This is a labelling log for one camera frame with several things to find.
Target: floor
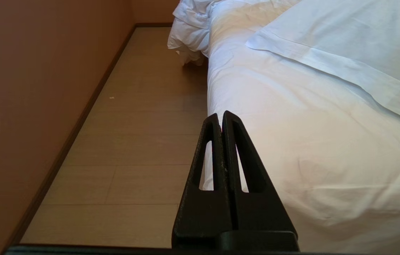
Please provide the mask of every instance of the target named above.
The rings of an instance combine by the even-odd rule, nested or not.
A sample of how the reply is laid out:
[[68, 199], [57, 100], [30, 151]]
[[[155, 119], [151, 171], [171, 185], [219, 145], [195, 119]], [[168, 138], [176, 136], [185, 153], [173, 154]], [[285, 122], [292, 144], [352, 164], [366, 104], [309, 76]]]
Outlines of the floor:
[[22, 243], [170, 247], [207, 117], [207, 68], [137, 28]]

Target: baseboard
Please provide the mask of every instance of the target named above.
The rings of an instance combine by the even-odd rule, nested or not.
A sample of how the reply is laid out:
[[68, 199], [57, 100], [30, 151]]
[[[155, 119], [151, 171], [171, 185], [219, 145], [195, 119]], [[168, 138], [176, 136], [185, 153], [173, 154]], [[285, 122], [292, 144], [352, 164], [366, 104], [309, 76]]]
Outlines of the baseboard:
[[171, 27], [173, 22], [136, 23], [136, 27]]
[[109, 78], [111, 72], [113, 71], [113, 69], [114, 69], [116, 63], [118, 62], [121, 54], [123, 53], [123, 50], [126, 47], [127, 43], [131, 39], [131, 36], [134, 33], [135, 29], [136, 29], [136, 26], [134, 26], [131, 29], [129, 34], [126, 36], [123, 44], [119, 48], [118, 52], [116, 52], [116, 55], [114, 56], [111, 63], [107, 67], [106, 72], [104, 73], [103, 77], [101, 78], [95, 91], [93, 92], [92, 96], [88, 100], [87, 105], [85, 106], [84, 110], [82, 111], [82, 114], [80, 115], [74, 128], [72, 129], [71, 133], [69, 134], [68, 139], [65, 141], [61, 151], [57, 155], [57, 158], [54, 161], [53, 165], [51, 166], [51, 169], [49, 170], [48, 175], [46, 176], [46, 178], [44, 179], [40, 188], [38, 189], [37, 194], [35, 195], [32, 202], [30, 203], [29, 207], [27, 208], [21, 221], [18, 223], [16, 229], [14, 230], [13, 234], [11, 235], [11, 237], [10, 237], [6, 247], [4, 247], [3, 251], [5, 251], [11, 245], [18, 244], [21, 241], [22, 237], [24, 236], [25, 231], [27, 230], [28, 226], [32, 222], [33, 216], [35, 216], [35, 213], [37, 212], [38, 208], [40, 207], [41, 202], [43, 202], [43, 199], [46, 196], [46, 193], [48, 192], [49, 188], [51, 187], [52, 182], [54, 181], [61, 165], [63, 164], [63, 161], [65, 160], [66, 156], [68, 155], [69, 149], [71, 149], [71, 146], [73, 145], [74, 140], [77, 137], [77, 134], [79, 134], [79, 131], [82, 128], [85, 120], [87, 119], [87, 116], [90, 113], [91, 109], [93, 108], [93, 105], [95, 104], [96, 99], [98, 98], [101, 90], [103, 89], [104, 85], [106, 84], [107, 79]]

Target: brown wall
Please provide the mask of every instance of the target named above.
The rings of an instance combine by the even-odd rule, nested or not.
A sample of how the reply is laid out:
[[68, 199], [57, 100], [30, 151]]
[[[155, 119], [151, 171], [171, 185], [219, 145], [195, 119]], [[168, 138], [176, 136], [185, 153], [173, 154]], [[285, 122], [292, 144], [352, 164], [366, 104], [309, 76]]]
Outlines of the brown wall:
[[173, 22], [173, 11], [179, 0], [132, 0], [137, 23]]
[[0, 1], [0, 251], [133, 24], [127, 0]]

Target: white bed sheet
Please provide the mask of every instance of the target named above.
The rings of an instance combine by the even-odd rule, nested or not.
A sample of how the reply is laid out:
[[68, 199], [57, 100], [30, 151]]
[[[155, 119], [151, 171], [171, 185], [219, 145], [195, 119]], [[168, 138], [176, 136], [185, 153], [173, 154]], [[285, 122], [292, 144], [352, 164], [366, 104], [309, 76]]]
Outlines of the white bed sheet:
[[[247, 48], [279, 2], [209, 9], [208, 113], [240, 116], [302, 251], [400, 254], [400, 116], [351, 83]], [[206, 189], [211, 160], [207, 149]]]

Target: pillowcase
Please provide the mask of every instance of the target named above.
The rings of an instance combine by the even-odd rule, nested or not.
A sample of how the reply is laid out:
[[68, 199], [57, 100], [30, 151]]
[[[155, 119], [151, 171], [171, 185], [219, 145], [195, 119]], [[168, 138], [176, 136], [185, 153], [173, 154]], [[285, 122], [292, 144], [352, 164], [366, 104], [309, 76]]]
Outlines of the pillowcase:
[[303, 0], [246, 45], [357, 84], [400, 115], [400, 0]]

